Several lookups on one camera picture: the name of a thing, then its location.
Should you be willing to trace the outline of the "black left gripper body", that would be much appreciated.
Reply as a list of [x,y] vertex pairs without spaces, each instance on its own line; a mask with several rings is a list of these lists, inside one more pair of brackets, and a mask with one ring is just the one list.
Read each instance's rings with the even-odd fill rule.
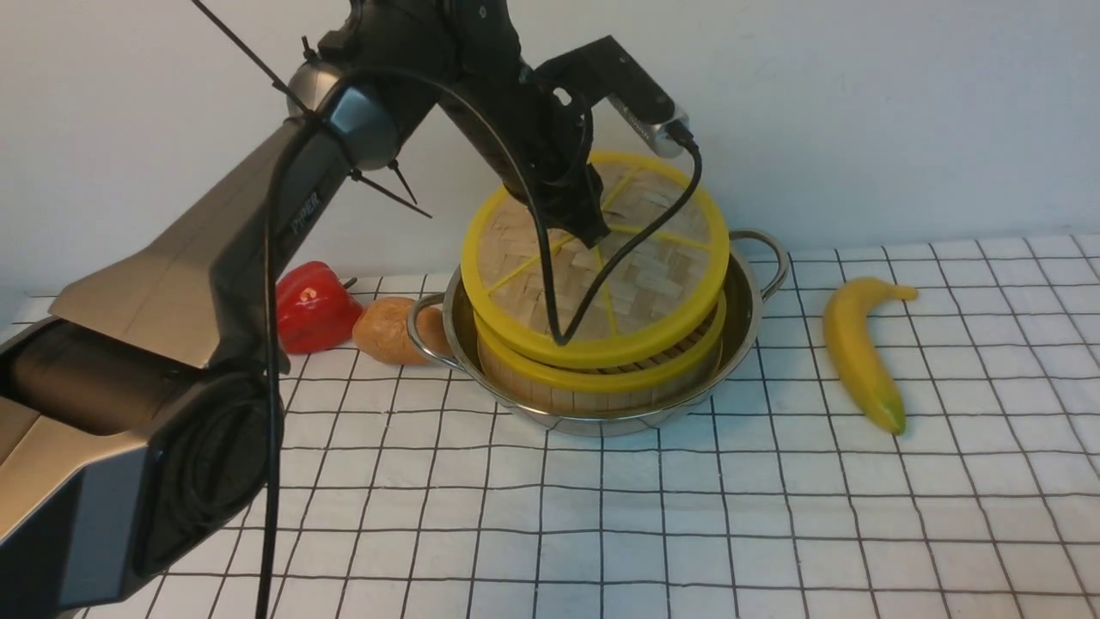
[[504,1],[353,1],[340,59],[395,123],[398,146],[441,108],[515,199],[593,247],[608,235],[592,131],[522,60]]

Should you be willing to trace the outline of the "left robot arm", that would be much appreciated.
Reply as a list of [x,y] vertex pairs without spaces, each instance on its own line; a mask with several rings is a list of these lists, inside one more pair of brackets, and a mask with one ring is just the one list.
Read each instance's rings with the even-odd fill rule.
[[3,345],[3,616],[121,603],[265,489],[283,434],[276,281],[346,180],[436,107],[547,236],[608,235],[592,126],[522,60],[504,1],[353,1],[288,117],[148,244]]

